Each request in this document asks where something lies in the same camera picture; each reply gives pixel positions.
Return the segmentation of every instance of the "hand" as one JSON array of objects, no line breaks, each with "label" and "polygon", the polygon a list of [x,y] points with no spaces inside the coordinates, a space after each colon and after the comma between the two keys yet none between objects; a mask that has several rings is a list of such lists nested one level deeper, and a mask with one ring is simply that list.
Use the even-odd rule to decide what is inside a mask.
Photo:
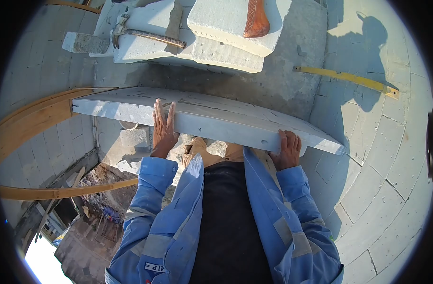
[{"label": "hand", "polygon": [[292,131],[278,130],[281,138],[281,151],[279,155],[269,152],[269,156],[272,158],[275,164],[276,170],[281,171],[296,167],[299,165],[299,153],[301,149],[301,139],[295,135]]},{"label": "hand", "polygon": [[164,115],[163,105],[161,99],[157,99],[155,103],[155,110],[152,112],[153,116],[153,150],[151,157],[158,157],[166,159],[169,151],[174,148],[177,143],[180,133],[174,132],[174,114],[175,102],[172,102],[169,108],[169,114]]}]

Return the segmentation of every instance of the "white block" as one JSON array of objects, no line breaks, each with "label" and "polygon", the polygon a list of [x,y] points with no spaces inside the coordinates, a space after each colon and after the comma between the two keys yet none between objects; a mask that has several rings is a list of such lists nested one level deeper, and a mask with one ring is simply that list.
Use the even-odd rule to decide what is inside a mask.
[{"label": "white block", "polygon": [[72,187],[77,177],[77,173],[72,173],[68,179],[66,179],[66,184],[68,187]]},{"label": "white block", "polygon": [[73,53],[104,54],[109,47],[109,40],[94,35],[67,32],[63,39],[62,48]]},{"label": "white block", "polygon": [[120,141],[123,147],[147,147],[147,135],[149,127],[136,128],[133,130],[121,130]]},{"label": "white block", "polygon": [[[182,6],[179,0],[162,0],[128,12],[129,29],[179,38]],[[114,63],[132,63],[177,54],[177,47],[135,35],[119,36],[120,49],[114,49]]]},{"label": "white block", "polygon": [[264,66],[263,57],[200,36],[196,37],[191,57],[197,63],[228,67],[248,73],[260,72]]},{"label": "white block", "polygon": [[163,104],[177,102],[174,129],[179,133],[279,152],[278,129],[283,129],[295,132],[309,147],[337,155],[344,151],[335,139],[301,119],[191,92],[145,87],[118,89],[74,99],[73,112],[153,125],[151,113],[157,98]]},{"label": "white block", "polygon": [[197,35],[224,42],[265,57],[275,50],[283,29],[284,17],[292,0],[265,0],[264,9],[270,31],[260,38],[246,39],[243,31],[248,0],[197,0],[188,16],[188,27]]}]

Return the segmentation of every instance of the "hammer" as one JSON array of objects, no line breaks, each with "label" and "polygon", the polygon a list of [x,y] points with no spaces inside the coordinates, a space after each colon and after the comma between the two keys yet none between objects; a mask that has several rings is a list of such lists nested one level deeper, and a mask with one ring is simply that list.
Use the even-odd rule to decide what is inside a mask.
[{"label": "hammer", "polygon": [[114,46],[114,48],[119,49],[119,36],[120,35],[140,36],[140,37],[144,37],[147,39],[164,42],[166,44],[170,44],[170,45],[176,46],[176,47],[181,48],[181,49],[186,48],[186,42],[173,39],[172,37],[168,37],[165,35],[157,35],[157,34],[149,33],[147,31],[127,29],[127,27],[125,26],[125,22],[129,19],[129,17],[130,16],[128,14],[122,14],[120,21],[117,23],[116,27],[112,31],[111,37],[112,37],[112,45]]}]

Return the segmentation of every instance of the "stone chunk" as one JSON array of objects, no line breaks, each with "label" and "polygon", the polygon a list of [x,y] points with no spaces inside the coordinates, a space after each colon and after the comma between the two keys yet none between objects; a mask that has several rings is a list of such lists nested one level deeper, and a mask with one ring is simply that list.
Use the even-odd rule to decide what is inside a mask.
[{"label": "stone chunk", "polygon": [[223,42],[197,36],[191,57],[197,63],[217,65],[257,73],[262,71],[264,58]]},{"label": "stone chunk", "polygon": [[[125,26],[162,36],[179,38],[182,6],[179,0],[163,0],[129,11]],[[114,49],[114,63],[132,63],[177,54],[177,47],[135,35],[121,35],[120,49]]]},{"label": "stone chunk", "polygon": [[62,48],[73,53],[104,54],[109,47],[109,40],[94,35],[67,32],[63,39]]},{"label": "stone chunk", "polygon": [[248,14],[248,0],[197,0],[188,16],[188,27],[197,35],[229,44],[265,57],[275,50],[284,17],[292,0],[265,0],[264,9],[270,31],[259,38],[242,37]]}]

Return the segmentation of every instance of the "wooden plank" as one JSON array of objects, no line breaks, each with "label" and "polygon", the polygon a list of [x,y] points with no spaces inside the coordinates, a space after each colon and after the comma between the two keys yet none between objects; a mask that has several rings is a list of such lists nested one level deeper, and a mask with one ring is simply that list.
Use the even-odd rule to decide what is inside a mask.
[{"label": "wooden plank", "polygon": [[44,130],[73,116],[71,100],[77,96],[89,94],[89,90],[64,92],[50,99],[41,99],[40,103],[15,111],[8,119],[0,122],[0,163],[24,142]]},{"label": "wooden plank", "polygon": [[65,5],[65,6],[70,6],[70,7],[74,7],[74,8],[78,8],[78,9],[83,9],[95,14],[100,14],[100,10],[92,8],[92,7],[88,7],[85,6],[83,4],[78,4],[78,3],[74,3],[74,2],[68,2],[68,1],[59,1],[59,0],[48,0],[46,2],[46,4],[49,5]]},{"label": "wooden plank", "polygon": [[8,116],[4,117],[2,120],[0,120],[0,127],[8,127],[10,123],[21,120],[27,115],[39,111],[49,105],[53,105],[66,99],[76,99],[88,94],[91,94],[91,92],[88,90],[82,92],[76,90],[68,90],[65,92],[44,97],[42,99],[34,101],[33,103],[23,106],[20,109],[10,113]]},{"label": "wooden plank", "polygon": [[107,190],[116,190],[130,185],[137,185],[138,179],[118,181],[107,185],[92,185],[70,189],[30,189],[0,185],[0,198],[10,200],[48,200],[89,195]]},{"label": "wooden plank", "polygon": [[43,218],[40,221],[40,225],[38,226],[37,235],[35,236],[35,243],[37,243],[38,235],[40,235],[40,231],[42,230],[46,222],[46,218],[48,217],[49,210],[51,209],[53,203],[54,203],[54,199],[49,202],[48,207],[46,208],[45,213],[43,214]]}]

